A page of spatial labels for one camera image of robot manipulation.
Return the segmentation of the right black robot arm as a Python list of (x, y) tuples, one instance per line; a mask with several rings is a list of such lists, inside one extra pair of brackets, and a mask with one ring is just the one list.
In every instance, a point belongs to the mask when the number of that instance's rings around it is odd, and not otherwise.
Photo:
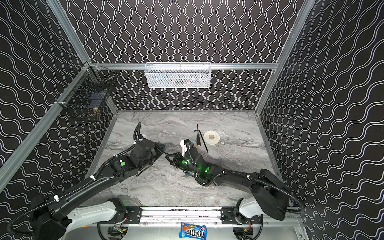
[(191, 142), (183, 146), (182, 153), (166, 154), (166, 159), (175, 168), (191, 174), (202, 187), (225, 186), (251, 194), (235, 207), (236, 214), (242, 218), (267, 215), (283, 221), (286, 213), (303, 214), (305, 211), (304, 204), (269, 170), (244, 173), (225, 169), (205, 161)]

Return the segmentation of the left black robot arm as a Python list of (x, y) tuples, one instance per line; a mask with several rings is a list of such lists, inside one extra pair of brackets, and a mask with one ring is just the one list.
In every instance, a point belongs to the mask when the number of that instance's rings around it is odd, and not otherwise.
[(165, 152), (165, 146), (145, 138), (141, 123), (134, 130), (134, 144), (105, 161), (91, 176), (56, 195), (38, 195), (28, 211), (14, 217), (7, 230), (14, 236), (32, 236), (36, 240), (58, 240), (74, 220), (69, 214), (103, 190), (137, 177)]

